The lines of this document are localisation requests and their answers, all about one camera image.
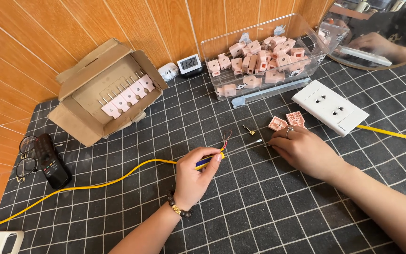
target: wooden bead bracelet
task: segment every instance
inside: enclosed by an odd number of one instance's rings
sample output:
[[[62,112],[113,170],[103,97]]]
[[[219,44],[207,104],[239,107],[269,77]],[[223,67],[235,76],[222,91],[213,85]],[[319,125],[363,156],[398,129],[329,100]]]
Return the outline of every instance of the wooden bead bracelet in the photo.
[[[169,205],[172,207],[173,211],[175,211],[181,217],[189,218],[190,216],[192,216],[192,209],[189,209],[189,211],[181,211],[175,205],[175,200],[173,199],[174,193],[175,193],[174,190],[169,190],[169,192],[167,193],[167,201],[169,202]]]

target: digital clock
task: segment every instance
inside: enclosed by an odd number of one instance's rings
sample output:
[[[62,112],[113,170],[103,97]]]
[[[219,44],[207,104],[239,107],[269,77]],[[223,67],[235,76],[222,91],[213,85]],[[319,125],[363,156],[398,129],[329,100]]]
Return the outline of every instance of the digital clock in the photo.
[[[203,72],[203,66],[198,54],[181,59],[177,61],[177,64],[181,75],[187,78]]]

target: cardboard box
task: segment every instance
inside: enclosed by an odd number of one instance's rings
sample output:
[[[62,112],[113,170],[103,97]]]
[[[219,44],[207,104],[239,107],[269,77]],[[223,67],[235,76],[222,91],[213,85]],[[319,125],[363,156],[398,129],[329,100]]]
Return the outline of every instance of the cardboard box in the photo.
[[[137,79],[135,72],[142,69],[153,81],[155,89],[122,113],[117,119],[101,110],[105,104],[102,97],[112,91],[119,94],[117,86],[123,90],[129,84],[125,79]],[[162,90],[168,88],[166,82],[142,50],[133,51],[127,45],[112,38],[85,56],[76,66],[60,73],[56,80],[62,85],[59,91],[59,106],[48,114],[55,124],[89,147],[102,137],[121,130],[145,117],[149,107]]]

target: outlet faceplate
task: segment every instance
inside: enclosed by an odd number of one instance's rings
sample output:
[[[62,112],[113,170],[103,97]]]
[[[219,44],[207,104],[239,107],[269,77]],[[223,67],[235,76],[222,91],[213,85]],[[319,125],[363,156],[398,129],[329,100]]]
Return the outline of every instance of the outlet faceplate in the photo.
[[[346,136],[369,116],[317,80],[294,95],[292,100],[340,136]]]

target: black grid cutting mat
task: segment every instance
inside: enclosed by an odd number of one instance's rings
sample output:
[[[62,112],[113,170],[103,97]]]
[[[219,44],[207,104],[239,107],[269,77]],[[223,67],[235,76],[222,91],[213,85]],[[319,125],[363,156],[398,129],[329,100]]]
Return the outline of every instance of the black grid cutting mat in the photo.
[[[370,114],[366,125],[406,134],[406,65],[362,71],[325,60],[312,76]],[[57,100],[37,106],[27,135],[51,135],[73,174],[70,186],[117,179],[153,158],[177,160],[199,146],[222,147],[232,130],[228,158],[194,215],[178,223],[165,254],[381,254],[398,247],[348,197],[317,179],[302,175],[273,150],[257,144],[230,150],[273,131],[273,116],[300,110],[307,128],[344,160],[378,181],[406,194],[406,139],[357,129],[344,138],[321,125],[291,101],[289,91],[231,109],[218,101],[207,73],[191,80],[177,77],[147,110],[147,117],[92,147],[84,147],[47,119]],[[257,134],[251,136],[243,125]],[[0,230],[23,230],[21,254],[107,253],[153,214],[175,186],[174,165],[148,164],[114,185],[60,193],[35,206]],[[53,190],[42,173],[8,182],[0,220],[21,211]]]

